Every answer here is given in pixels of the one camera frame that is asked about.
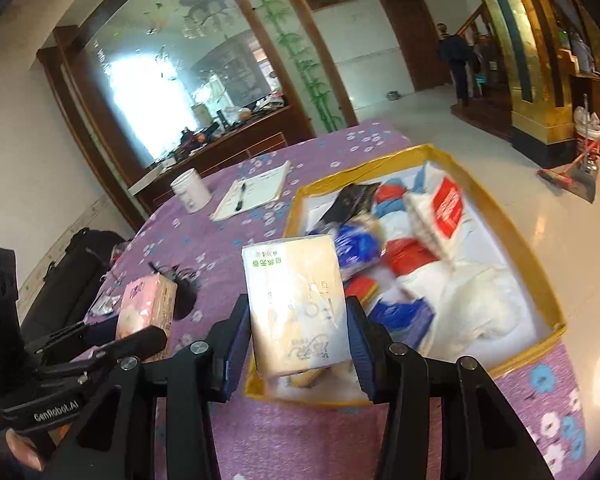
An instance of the person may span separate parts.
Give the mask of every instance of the person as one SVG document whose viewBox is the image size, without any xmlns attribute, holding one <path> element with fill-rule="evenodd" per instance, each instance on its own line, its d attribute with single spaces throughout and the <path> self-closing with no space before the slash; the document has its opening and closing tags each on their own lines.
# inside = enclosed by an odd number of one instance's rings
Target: person
<svg viewBox="0 0 600 480">
<path fill-rule="evenodd" d="M 469 105 L 469 86 L 466 77 L 466 64 L 474 58 L 474 51 L 461 36 L 450 35 L 444 23 L 438 24 L 440 40 L 438 57 L 449 65 L 456 82 L 456 97 L 461 106 Z"/>
<path fill-rule="evenodd" d="M 571 40 L 571 51 L 578 58 L 578 68 L 580 69 L 580 72 L 595 72 L 596 70 L 591 49 L 584 41 L 582 41 L 582 37 L 575 27 L 570 27 L 569 37 Z"/>
</svg>

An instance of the plastic packaging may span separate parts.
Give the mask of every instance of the plastic packaging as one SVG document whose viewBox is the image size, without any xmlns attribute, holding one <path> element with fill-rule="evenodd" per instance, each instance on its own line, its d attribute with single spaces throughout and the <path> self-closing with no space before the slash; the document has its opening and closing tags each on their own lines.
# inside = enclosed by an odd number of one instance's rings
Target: plastic packaging
<svg viewBox="0 0 600 480">
<path fill-rule="evenodd" d="M 350 359 L 344 290 L 330 236 L 242 248 L 258 374 L 287 376 Z"/>
<path fill-rule="evenodd" d="M 413 238 L 411 217 L 406 211 L 393 211 L 379 219 L 378 225 L 385 243 L 398 238 Z"/>
<path fill-rule="evenodd" d="M 355 222 L 344 224 L 338 230 L 334 243 L 343 281 L 380 258 L 381 243 L 376 235 Z"/>
<path fill-rule="evenodd" d="M 385 303 L 380 300 L 369 313 L 373 323 L 383 325 L 392 339 L 418 349 L 434 319 L 433 309 L 423 298 L 411 303 Z"/>
<path fill-rule="evenodd" d="M 587 111 L 578 106 L 573 111 L 573 122 L 575 123 L 575 137 L 578 145 L 578 153 L 584 152 L 586 140 L 600 140 L 600 118 L 593 112 L 587 118 Z M 590 153 L 600 153 L 600 146 L 595 144 L 589 147 Z"/>
<path fill-rule="evenodd" d="M 444 261 L 431 262 L 410 274 L 398 276 L 398 286 L 412 298 L 425 298 L 438 314 L 442 293 L 451 281 L 451 266 Z"/>
<path fill-rule="evenodd" d="M 517 303 L 516 289 L 508 269 L 456 261 L 434 305 L 436 318 L 424 355 L 454 361 L 477 337 L 507 335 L 520 320 L 522 306 Z"/>
<path fill-rule="evenodd" d="M 404 211 L 404 202 L 402 196 L 407 191 L 402 180 L 399 178 L 390 178 L 384 184 L 381 184 L 376 191 L 376 208 L 374 214 L 382 218 L 395 211 Z"/>
<path fill-rule="evenodd" d="M 325 234 L 335 226 L 341 226 L 360 213 L 371 213 L 374 193 L 380 184 L 349 184 L 343 187 L 335 202 L 322 215 L 308 234 Z"/>
<path fill-rule="evenodd" d="M 150 325 L 160 327 L 167 335 L 164 350 L 145 362 L 169 357 L 169 339 L 176 301 L 177 285 L 161 274 L 151 274 L 125 287 L 116 325 L 116 339 L 123 339 Z"/>
<path fill-rule="evenodd" d="M 413 233 L 440 259 L 456 257 L 464 203 L 462 191 L 445 171 L 426 162 L 404 203 Z"/>
<path fill-rule="evenodd" d="M 382 218 L 389 213 L 393 213 L 395 211 L 404 211 L 404 202 L 402 201 L 402 197 L 397 198 L 395 200 L 387 200 L 386 202 L 381 202 L 376 204 L 376 208 L 374 209 L 374 214 L 378 218 Z"/>
<path fill-rule="evenodd" d="M 286 380 L 289 386 L 294 386 L 296 388 L 310 388 L 324 371 L 326 371 L 326 368 L 317 368 L 315 370 L 302 372 L 301 374 L 289 375 Z"/>
<path fill-rule="evenodd" d="M 384 261 L 396 276 L 411 274 L 423 265 L 437 260 L 438 258 L 416 238 L 390 240 L 384 253 Z"/>
</svg>

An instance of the finger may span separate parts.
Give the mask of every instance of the finger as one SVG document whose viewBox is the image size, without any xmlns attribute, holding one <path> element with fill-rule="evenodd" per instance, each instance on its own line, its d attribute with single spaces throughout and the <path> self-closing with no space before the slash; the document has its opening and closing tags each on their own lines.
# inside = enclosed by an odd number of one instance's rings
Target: finger
<svg viewBox="0 0 600 480">
<path fill-rule="evenodd" d="M 18 436 L 11 428 L 7 430 L 6 441 L 9 450 L 13 456 L 16 457 L 16 460 L 36 471 L 42 471 L 45 468 L 44 462 L 36 450 L 27 444 L 24 439 Z"/>
<path fill-rule="evenodd" d="M 64 426 L 60 426 L 60 428 L 58 428 L 58 435 L 60 436 L 60 440 L 64 438 L 64 436 L 69 431 L 69 428 L 71 428 L 70 424 L 65 424 Z"/>
</svg>

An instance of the table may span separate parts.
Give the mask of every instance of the table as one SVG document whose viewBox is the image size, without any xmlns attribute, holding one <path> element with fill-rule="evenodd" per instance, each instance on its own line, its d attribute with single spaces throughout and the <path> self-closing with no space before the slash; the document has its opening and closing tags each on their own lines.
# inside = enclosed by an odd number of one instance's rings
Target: table
<svg viewBox="0 0 600 480">
<path fill-rule="evenodd" d="M 246 292 L 241 248 L 282 236 L 298 188 L 318 178 L 411 145 L 381 121 L 367 121 L 278 152 L 225 168 L 204 181 L 211 202 L 187 214 L 177 199 L 165 203 L 136 235 L 109 273 L 106 293 L 150 272 L 148 261 L 195 269 L 201 288 L 193 312 L 173 323 L 171 352 L 203 338 Z M 286 160 L 292 170 L 282 198 L 213 223 L 208 216 L 236 178 L 270 170 Z M 496 380 L 558 480 L 575 480 L 586 467 L 585 430 L 570 361 L 558 344 L 538 362 Z M 440 477 L 440 402 L 432 399 L 428 478 Z M 164 409 L 158 407 L 156 478 L 166 478 Z M 386 417 L 384 406 L 325 409 L 256 402 L 242 385 L 227 404 L 212 406 L 212 425 L 223 479 L 339 480 L 373 478 Z"/>
</svg>

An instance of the screw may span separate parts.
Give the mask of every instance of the screw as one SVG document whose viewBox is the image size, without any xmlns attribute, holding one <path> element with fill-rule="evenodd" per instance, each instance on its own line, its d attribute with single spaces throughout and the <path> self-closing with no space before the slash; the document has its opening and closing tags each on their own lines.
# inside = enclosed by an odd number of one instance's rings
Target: screw
<svg viewBox="0 0 600 480">
<path fill-rule="evenodd" d="M 478 361 L 473 357 L 465 356 L 460 358 L 460 365 L 467 370 L 475 370 L 478 367 Z"/>
<path fill-rule="evenodd" d="M 404 343 L 391 343 L 389 345 L 389 352 L 393 355 L 406 355 L 409 351 L 409 347 Z"/>
<path fill-rule="evenodd" d="M 206 341 L 196 341 L 195 343 L 191 343 L 189 349 L 194 354 L 203 354 L 207 350 L 209 350 L 209 343 L 207 343 Z"/>
<path fill-rule="evenodd" d="M 122 368 L 125 372 L 129 370 L 133 370 L 136 366 L 138 366 L 138 358 L 137 357 L 125 357 L 120 361 L 120 368 Z"/>
</svg>

